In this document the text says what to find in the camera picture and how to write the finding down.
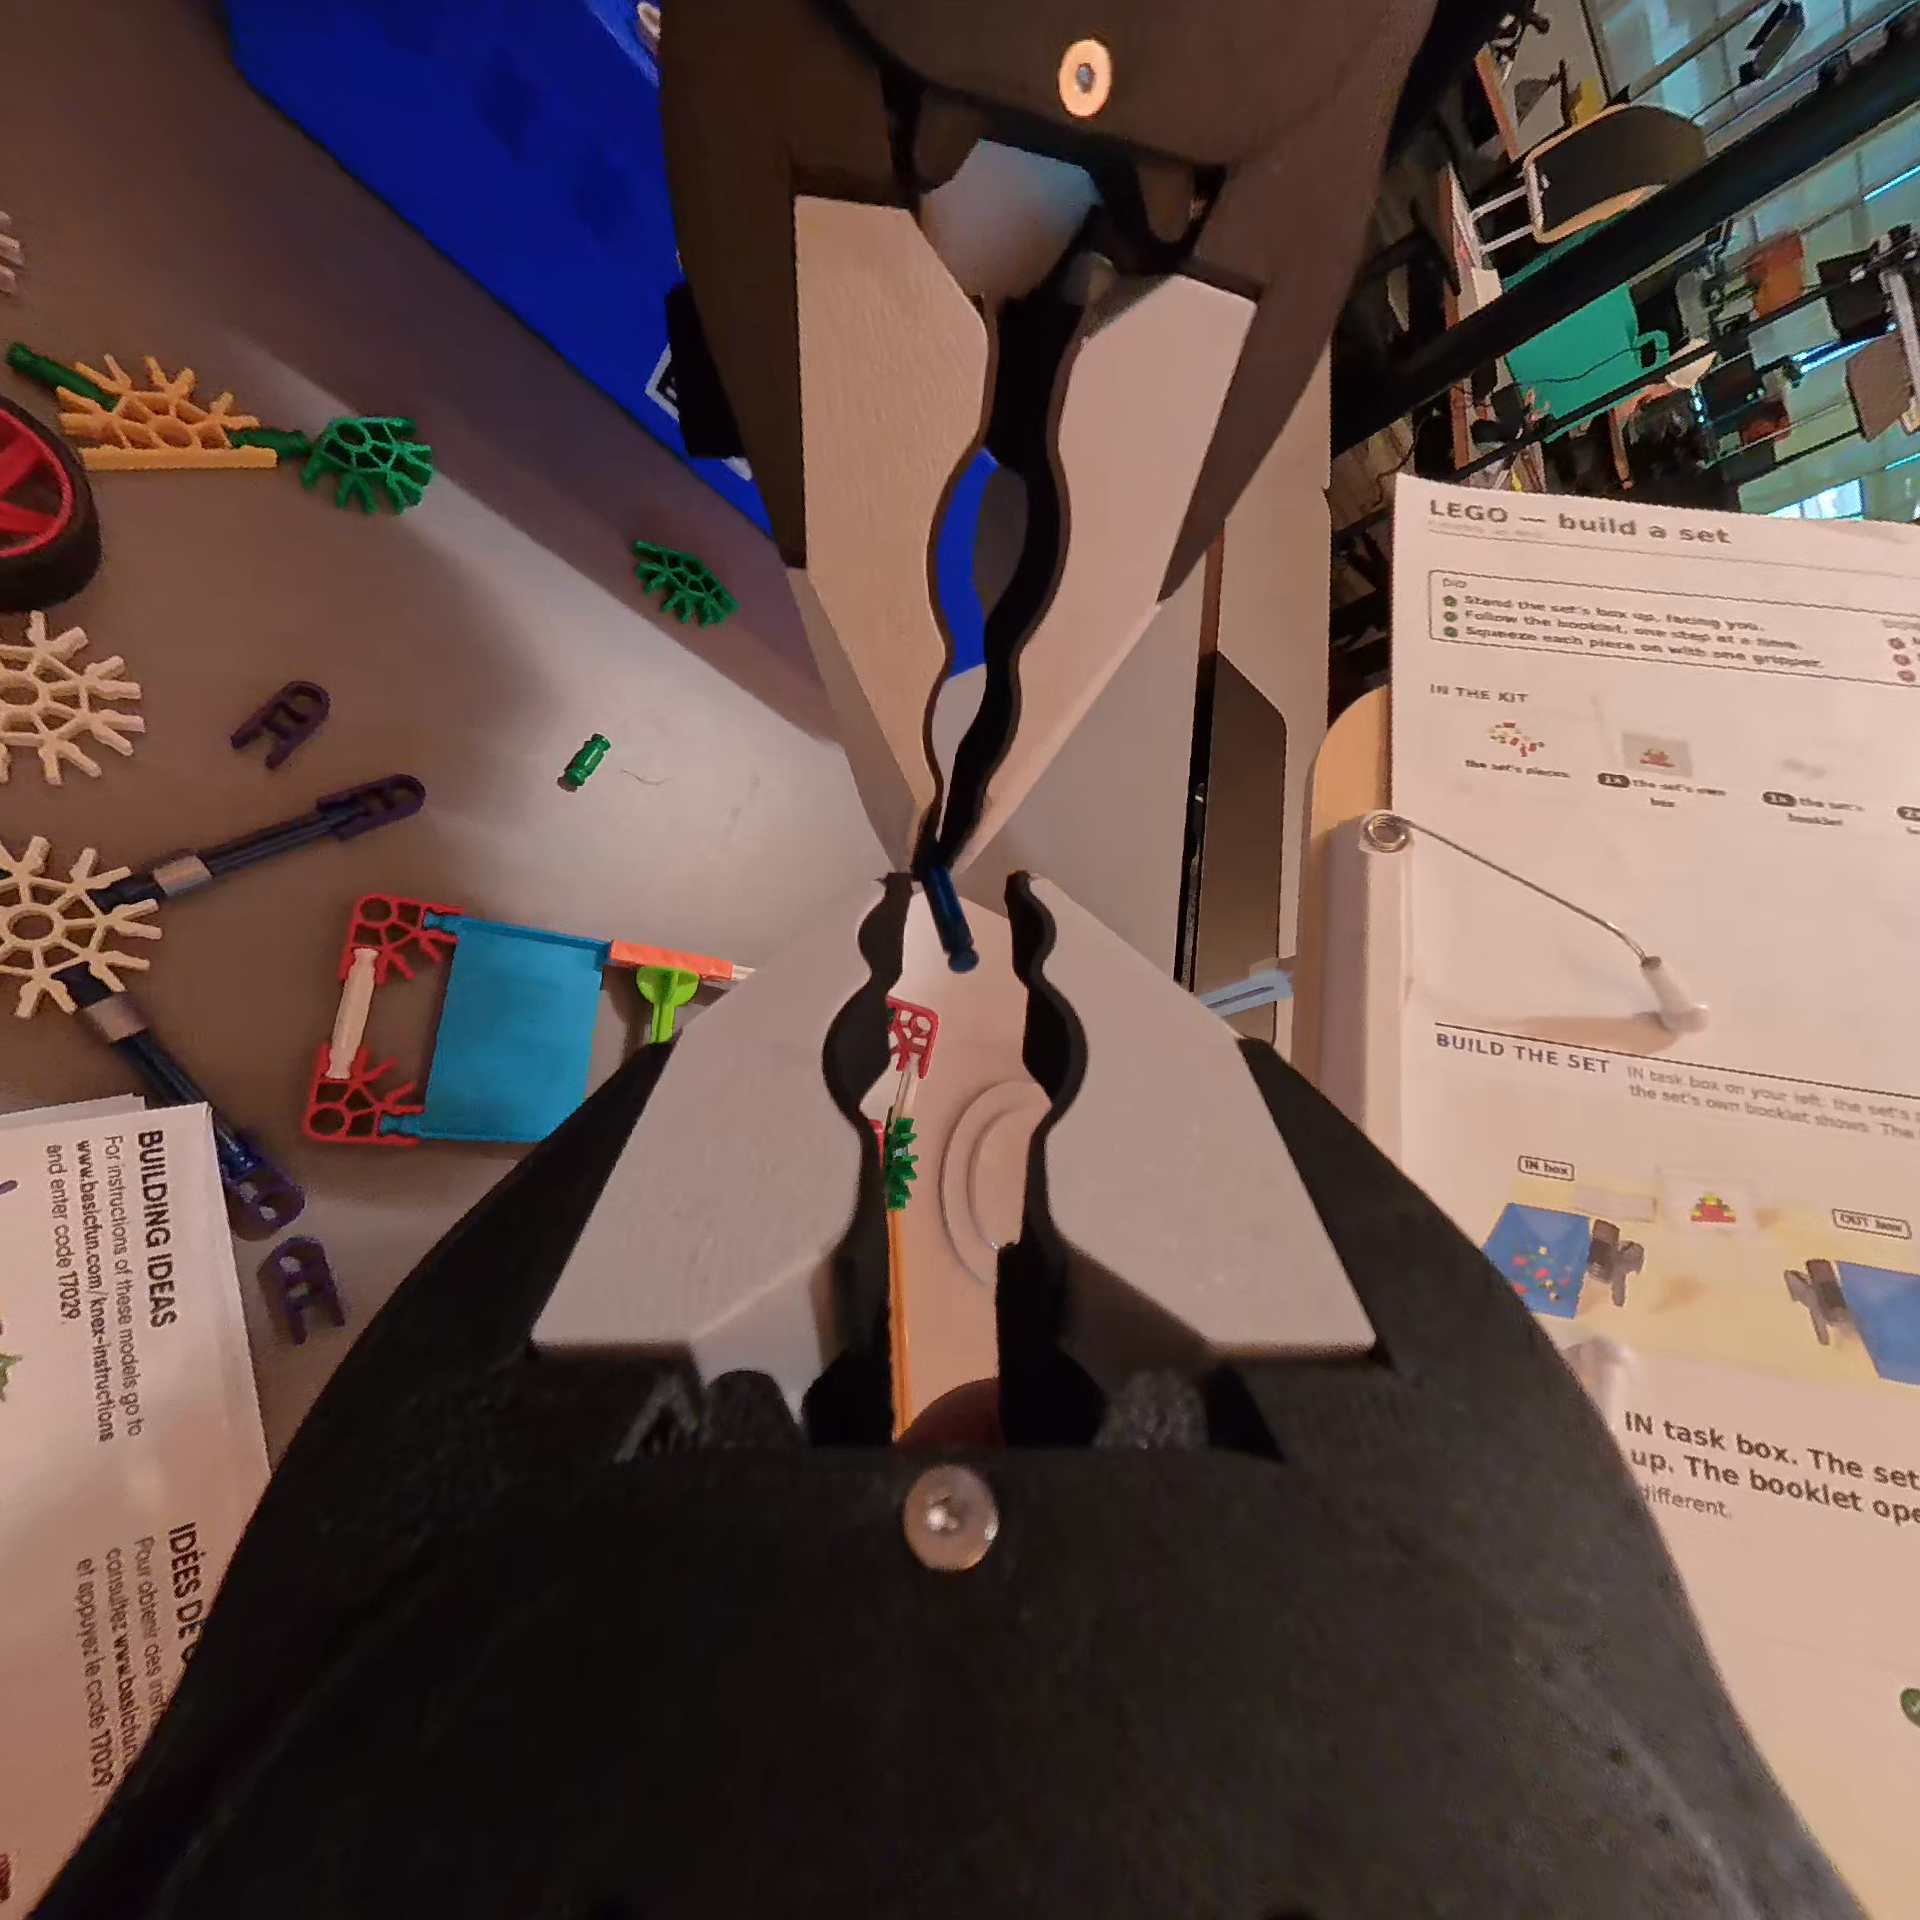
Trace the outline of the red wheel with black tyre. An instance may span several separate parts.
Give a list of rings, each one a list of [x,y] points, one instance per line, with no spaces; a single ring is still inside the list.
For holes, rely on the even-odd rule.
[[[53,609],[103,563],[103,530],[81,457],[37,417],[3,401],[3,610]]]

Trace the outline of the black metal pole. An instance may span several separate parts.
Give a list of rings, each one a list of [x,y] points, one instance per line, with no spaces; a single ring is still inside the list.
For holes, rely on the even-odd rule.
[[[1889,19],[1885,44],[1875,55],[1851,63],[1831,81],[1820,81],[1765,126],[1705,161],[1679,183],[1663,185],[1643,203],[1619,214],[1466,320],[1382,364],[1338,366],[1331,387],[1333,452],[1370,441],[1461,378],[1619,284],[1642,278],[1717,224],[1908,113],[1918,98],[1916,11],[1916,4],[1908,4]]]

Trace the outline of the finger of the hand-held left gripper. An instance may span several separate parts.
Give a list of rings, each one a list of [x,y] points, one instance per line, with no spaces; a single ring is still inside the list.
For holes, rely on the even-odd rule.
[[[988,324],[914,215],[795,199],[804,560],[791,571],[862,807],[913,870],[950,658],[938,519],[985,433]]]
[[[1087,306],[1023,428],[1023,540],[927,862],[961,874],[1019,810],[1162,610],[1255,302],[1181,275]]]

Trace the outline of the blue plastic box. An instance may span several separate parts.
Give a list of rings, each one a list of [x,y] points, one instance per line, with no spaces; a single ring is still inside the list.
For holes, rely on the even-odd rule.
[[[228,2],[243,78],[767,530],[751,468],[685,452],[682,281],[641,4]]]

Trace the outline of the yellow connector with green rods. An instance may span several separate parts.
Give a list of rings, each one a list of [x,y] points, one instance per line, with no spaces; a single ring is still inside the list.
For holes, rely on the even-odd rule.
[[[111,358],[103,368],[70,368],[9,344],[5,361],[55,399],[59,430],[94,473],[274,468],[316,447],[294,428],[263,424],[228,391],[201,399],[195,370],[169,376],[154,358],[133,376]]]

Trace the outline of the printed instruction sheet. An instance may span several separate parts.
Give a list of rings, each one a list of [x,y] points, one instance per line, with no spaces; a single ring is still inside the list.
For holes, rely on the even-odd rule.
[[[1406,483],[1394,547],[1366,1120],[1916,1915],[1916,535]]]

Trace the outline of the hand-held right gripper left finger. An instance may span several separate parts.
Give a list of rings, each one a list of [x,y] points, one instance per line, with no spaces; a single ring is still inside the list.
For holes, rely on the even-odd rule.
[[[913,879],[827,910],[700,1014],[660,1071],[542,1307],[543,1353],[773,1378],[809,1435],[897,1433],[881,1147]]]

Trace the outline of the colourful construction toy model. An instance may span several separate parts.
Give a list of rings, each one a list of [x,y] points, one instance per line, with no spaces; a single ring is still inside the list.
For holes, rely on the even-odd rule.
[[[518,1166],[524,1184],[501,1193],[508,1203],[505,1220],[477,1230],[477,1252],[508,1257],[510,1278],[527,1280],[534,1292],[532,1320],[518,1343],[546,1359],[647,1360],[693,1375],[685,1360],[655,1360],[620,1351],[542,1351],[532,1343],[532,1330],[653,1088],[666,1047],[678,1040],[700,1014],[673,1040],[647,1043],[596,1094],[590,1094],[593,1032],[602,1010],[606,975],[615,962],[611,942],[565,938],[436,908],[422,913],[418,929],[422,935],[444,938],[450,945],[438,1035],[422,1094],[403,1086],[383,1112],[373,1105],[373,1096],[366,1096],[363,1107],[355,1107],[355,1086],[374,1084],[387,1067],[373,1066],[363,1046],[346,1049],[333,1040],[319,1054],[316,1079],[319,1140],[341,1145],[358,1126],[369,1139],[387,1145],[525,1145],[530,1155]],[[717,1001],[750,979],[722,990]],[[894,990],[886,999],[891,1064],[875,1088],[891,1079],[897,1066],[891,1046]],[[897,1407],[900,1366],[897,1360],[891,1295],[889,1274]]]

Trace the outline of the illustrated toy leaflet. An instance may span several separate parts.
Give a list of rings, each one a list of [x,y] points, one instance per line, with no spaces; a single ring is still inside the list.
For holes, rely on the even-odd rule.
[[[6,1115],[5,1915],[154,1735],[267,1476],[207,1112]]]

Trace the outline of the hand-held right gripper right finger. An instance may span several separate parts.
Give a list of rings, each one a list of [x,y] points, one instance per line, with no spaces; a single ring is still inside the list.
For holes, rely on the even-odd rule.
[[[1377,1330],[1241,1039],[1053,880],[1006,884],[1044,1096],[998,1256],[998,1426],[1086,1446],[1143,1377],[1355,1360]]]

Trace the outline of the blue rod cross assembly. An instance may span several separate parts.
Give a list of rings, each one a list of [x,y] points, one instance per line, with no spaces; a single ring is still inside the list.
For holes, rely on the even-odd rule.
[[[51,870],[51,846],[34,838],[3,852],[3,971],[17,984],[17,1016],[42,1003],[82,1020],[134,1072],[159,1110],[207,1107],[207,1094],[154,1035],[137,1010],[126,975],[147,960],[129,940],[158,940],[163,903],[193,896],[270,860],[318,843],[347,843],[413,818],[426,785],[387,776],[319,799],[294,818],[270,823],[215,849],[182,850],[147,870],[100,870],[84,850],[65,876]]]

